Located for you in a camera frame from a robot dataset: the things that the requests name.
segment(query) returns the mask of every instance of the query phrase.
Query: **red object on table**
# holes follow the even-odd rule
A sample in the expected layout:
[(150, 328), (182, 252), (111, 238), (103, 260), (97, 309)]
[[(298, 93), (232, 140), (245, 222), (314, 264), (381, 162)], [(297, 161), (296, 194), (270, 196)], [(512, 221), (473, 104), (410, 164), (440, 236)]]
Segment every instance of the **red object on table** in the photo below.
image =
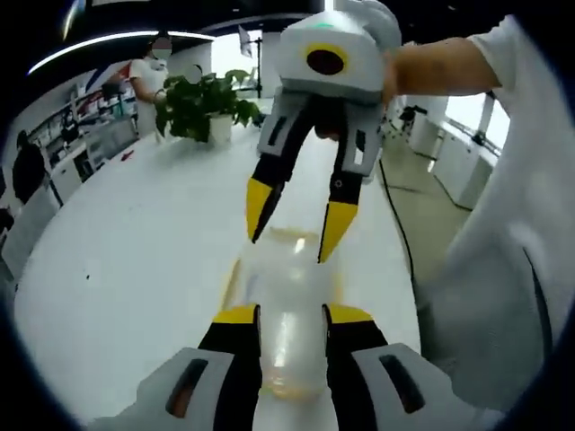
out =
[(120, 159), (122, 162), (125, 162), (127, 159), (129, 159), (131, 157), (131, 155), (134, 153), (134, 150), (132, 151), (128, 151), (127, 153), (124, 153), (122, 155), (122, 158)]

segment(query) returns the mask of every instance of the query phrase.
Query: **white flower pot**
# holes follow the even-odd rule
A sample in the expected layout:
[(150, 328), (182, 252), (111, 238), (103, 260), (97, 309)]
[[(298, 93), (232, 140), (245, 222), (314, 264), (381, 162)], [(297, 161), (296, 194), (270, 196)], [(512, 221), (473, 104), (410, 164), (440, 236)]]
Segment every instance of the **white flower pot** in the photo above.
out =
[(209, 119), (208, 142), (214, 147), (230, 145), (232, 142), (231, 115), (219, 115)]

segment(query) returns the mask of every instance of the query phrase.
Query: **black jacket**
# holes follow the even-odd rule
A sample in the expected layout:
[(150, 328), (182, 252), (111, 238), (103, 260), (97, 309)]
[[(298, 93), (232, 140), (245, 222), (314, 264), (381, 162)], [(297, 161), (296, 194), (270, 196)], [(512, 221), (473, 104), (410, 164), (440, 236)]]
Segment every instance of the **black jacket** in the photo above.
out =
[(24, 145), (12, 168), (12, 184), (16, 197), (23, 204), (28, 202), (45, 175), (44, 158), (40, 149), (33, 144)]

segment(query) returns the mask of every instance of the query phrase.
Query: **ceiling light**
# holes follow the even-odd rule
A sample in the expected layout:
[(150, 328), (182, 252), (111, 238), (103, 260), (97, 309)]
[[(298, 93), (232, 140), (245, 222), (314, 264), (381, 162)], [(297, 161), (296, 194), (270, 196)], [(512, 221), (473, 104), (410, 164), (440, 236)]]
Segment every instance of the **ceiling light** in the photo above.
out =
[[(42, 66), (45, 66), (52, 60), (56, 58), (62, 57), (65, 54), (68, 54), (72, 51), (76, 51), (77, 49), (88, 47), (90, 45), (96, 45), (98, 43), (107, 42), (108, 40), (116, 40), (116, 39), (125, 39), (125, 38), (139, 38), (143, 36), (154, 36), (157, 34), (158, 31), (150, 30), (150, 31), (128, 31), (125, 33), (117, 33), (117, 34), (109, 34), (107, 36), (101, 36), (99, 38), (85, 40), (84, 42), (76, 43), (70, 47), (64, 48), (55, 52), (54, 54), (47, 56), (43, 60), (36, 63), (32, 68), (28, 71), (27, 75), (30, 75), (32, 72), (40, 69)], [(213, 36), (208, 36), (205, 34), (198, 34), (198, 33), (188, 33), (186, 31), (168, 31), (170, 36), (179, 37), (179, 38), (193, 38), (193, 39), (204, 39), (204, 40), (215, 40), (216, 38)]]

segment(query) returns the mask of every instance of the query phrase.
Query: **person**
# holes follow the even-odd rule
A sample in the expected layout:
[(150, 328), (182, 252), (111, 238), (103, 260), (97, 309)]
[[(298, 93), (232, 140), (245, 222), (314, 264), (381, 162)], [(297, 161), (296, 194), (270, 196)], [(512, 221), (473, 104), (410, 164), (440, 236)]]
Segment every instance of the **person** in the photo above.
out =
[(18, 134), (18, 155), (12, 168), (14, 195), (26, 204), (44, 181), (46, 169), (40, 148), (31, 143), (25, 130)]
[[(422, 354), (450, 375), (458, 396), (502, 411), (550, 357), (575, 296), (575, 127), (565, 87), (572, 66), (561, 38), (545, 46), (551, 37), (540, 30), (531, 39), (542, 19), (508, 15), (485, 34), (384, 55), (385, 105), (404, 94), (493, 90), (509, 114), (502, 154), (474, 211), (435, 279), (414, 286)], [(323, 126), (315, 132), (339, 135)]]
[(166, 41), (169, 43), (167, 33), (159, 32), (148, 43), (144, 58), (132, 60), (130, 64), (129, 81), (137, 98), (137, 131), (140, 136), (149, 135), (156, 129), (154, 103), (161, 97), (164, 81), (168, 77), (167, 62), (165, 58), (156, 56), (156, 45)]

